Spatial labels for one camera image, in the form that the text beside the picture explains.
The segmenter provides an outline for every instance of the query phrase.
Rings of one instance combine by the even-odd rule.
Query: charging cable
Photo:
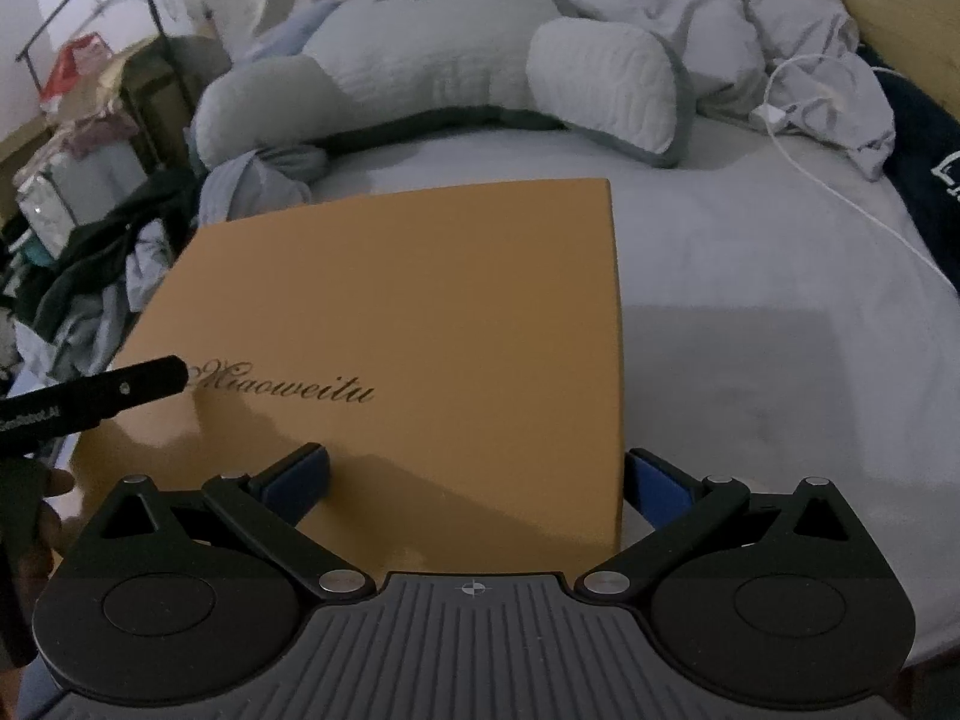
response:
[[[827,55],[824,55],[823,53],[804,53],[803,55],[794,56],[789,58],[788,60],[785,60],[784,62],[781,63],[781,65],[779,65],[778,67],[776,67],[776,69],[774,69],[774,71],[770,74],[770,79],[767,81],[767,89],[763,94],[763,110],[764,111],[769,111],[773,107],[770,105],[770,93],[771,93],[771,90],[773,90],[774,81],[776,80],[776,77],[781,73],[781,71],[784,68],[789,67],[790,65],[796,64],[797,62],[803,62],[809,59],[828,59],[832,62],[837,62],[838,64],[841,64],[841,65],[843,64],[842,62],[840,62],[840,60],[837,57],[827,56]],[[887,70],[886,68],[872,68],[872,69],[874,70],[875,73],[889,73],[889,74],[892,74],[893,76],[904,77],[900,73],[897,73],[894,70]],[[899,232],[896,232],[896,230],[891,228],[890,226],[882,223],[882,221],[880,221],[873,214],[869,213],[868,211],[864,211],[859,205],[857,205],[851,199],[844,196],[843,194],[840,194],[836,189],[833,189],[833,187],[827,184],[826,181],[819,179],[816,175],[813,175],[812,172],[807,170],[803,165],[800,165],[800,163],[797,162],[797,160],[795,160],[793,157],[791,157],[787,153],[784,146],[776,138],[776,133],[774,132],[773,124],[771,124],[770,116],[762,116],[761,118],[763,119],[763,123],[767,129],[767,134],[770,136],[770,140],[773,141],[774,146],[776,146],[776,150],[779,151],[784,156],[784,159],[787,162],[789,162],[791,165],[793,165],[793,167],[799,170],[803,175],[805,175],[811,181],[813,181],[813,183],[827,190],[829,194],[832,194],[833,196],[838,197],[838,199],[841,199],[848,206],[853,208],[853,210],[855,210],[856,213],[867,218],[873,224],[877,225],[877,227],[879,227],[880,229],[886,230],[886,232],[888,232],[890,235],[896,238],[896,240],[898,240],[901,244],[903,244],[925,266],[927,266],[935,274],[940,276],[940,278],[942,278],[944,282],[947,282],[947,285],[949,285],[949,288],[951,288],[952,290],[954,289],[952,282],[950,282],[950,280],[944,274],[944,271],[941,271],[938,268],[938,266],[936,266],[936,264],[933,263],[933,261],[931,261],[926,255],[924,255],[923,252],[918,250],[918,248],[915,247],[915,245],[912,245],[911,242],[906,240],[906,238],[903,235],[899,234]]]

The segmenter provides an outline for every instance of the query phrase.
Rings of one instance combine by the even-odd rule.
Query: white circular logo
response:
[[[478,595],[483,595],[490,588],[486,586],[486,584],[483,584],[481,581],[477,581],[476,579],[471,579],[470,581],[467,581],[466,583],[461,584],[460,589],[467,595],[476,597]]]

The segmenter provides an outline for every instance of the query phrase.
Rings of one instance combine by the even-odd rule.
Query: red plastic bag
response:
[[[46,86],[40,92],[40,107],[55,111],[59,99],[77,85],[81,76],[97,73],[113,57],[113,51],[97,32],[68,41],[56,55]]]

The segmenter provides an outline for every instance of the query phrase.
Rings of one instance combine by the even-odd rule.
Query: mattress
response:
[[[886,179],[784,144],[925,252]],[[774,493],[829,477],[913,602],[911,662],[960,642],[956,293],[765,135],[698,118],[690,154],[654,170],[566,131],[455,131],[341,158],[316,196],[608,178],[627,446]]]

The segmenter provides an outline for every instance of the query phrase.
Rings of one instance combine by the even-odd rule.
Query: gray ribbed plate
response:
[[[255,625],[256,620],[248,621]],[[823,720],[893,720],[880,699]],[[241,688],[166,709],[76,695],[50,720],[755,720],[656,655],[622,608],[581,604],[552,576],[397,574],[369,601],[317,610],[290,650]]]

